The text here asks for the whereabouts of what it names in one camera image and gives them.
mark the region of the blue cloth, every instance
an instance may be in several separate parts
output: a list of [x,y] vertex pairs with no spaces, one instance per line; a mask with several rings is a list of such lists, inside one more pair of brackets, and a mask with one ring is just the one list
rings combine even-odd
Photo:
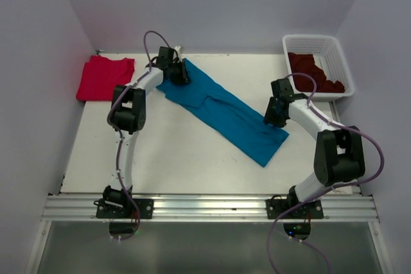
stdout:
[[157,88],[165,93],[166,98],[219,131],[258,164],[266,166],[288,133],[265,125],[262,115],[226,91],[190,61],[185,61],[191,78],[189,85],[174,85],[166,80]]

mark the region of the white work surface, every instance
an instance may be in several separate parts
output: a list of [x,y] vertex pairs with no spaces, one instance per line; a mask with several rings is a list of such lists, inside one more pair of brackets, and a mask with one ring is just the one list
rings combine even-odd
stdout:
[[[135,58],[138,77],[144,54],[103,54],[113,60]],[[284,55],[184,55],[215,82],[264,115],[271,81],[286,76]],[[331,116],[329,103],[316,104]],[[87,102],[62,193],[102,193],[114,169],[114,130],[106,123],[110,102]],[[146,100],[147,121],[137,139],[133,193],[284,194],[313,171],[315,141],[289,121],[290,136],[261,167],[155,89]],[[351,188],[338,193],[351,194]]]

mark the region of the metal frame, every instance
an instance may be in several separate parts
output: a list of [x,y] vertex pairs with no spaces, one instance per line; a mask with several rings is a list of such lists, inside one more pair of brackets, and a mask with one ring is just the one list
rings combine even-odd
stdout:
[[[99,221],[95,218],[97,194],[61,194],[49,196],[43,221]],[[144,222],[253,222],[269,223],[265,200],[271,195],[150,195],[134,194],[133,198],[154,200],[152,219]],[[321,199],[325,222],[378,222],[372,197],[327,195]],[[287,219],[287,222],[299,222]]]
[[378,256],[378,260],[380,262],[382,272],[384,274],[394,274],[394,268],[392,267],[388,250],[385,246],[380,224],[378,222],[369,222],[368,225],[370,227],[372,241],[374,242],[374,247]]
[[33,249],[31,250],[30,258],[28,259],[25,274],[36,274],[39,270],[41,258],[44,248],[46,247],[47,238],[49,236],[51,221],[41,221],[39,230],[37,231],[34,240]]

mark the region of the plastic basket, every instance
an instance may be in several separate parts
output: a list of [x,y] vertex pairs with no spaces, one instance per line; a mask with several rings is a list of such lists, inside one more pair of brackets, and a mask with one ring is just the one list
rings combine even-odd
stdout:
[[[354,94],[354,83],[348,69],[342,48],[338,40],[328,35],[286,35],[283,37],[284,53],[288,73],[292,73],[288,53],[312,54],[315,65],[324,71],[327,79],[341,81],[345,87],[344,93],[318,92],[314,94],[315,101],[334,101],[336,99],[352,96]],[[295,88],[293,78],[290,83],[295,93],[301,93]]]

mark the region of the gray wall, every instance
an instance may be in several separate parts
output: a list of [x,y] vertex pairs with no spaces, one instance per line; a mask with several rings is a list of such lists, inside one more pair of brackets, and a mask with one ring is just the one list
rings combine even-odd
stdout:
[[[375,197],[396,273],[411,273],[410,21],[411,0],[356,0],[338,31],[357,88],[338,110],[385,152],[385,172],[366,191]],[[378,156],[368,144],[366,150],[373,173]]]
[[189,52],[282,53],[283,35],[335,35],[354,0],[70,1],[96,49],[141,51],[154,29]]
[[58,189],[92,53],[68,0],[0,0],[0,268],[21,273],[49,191]]

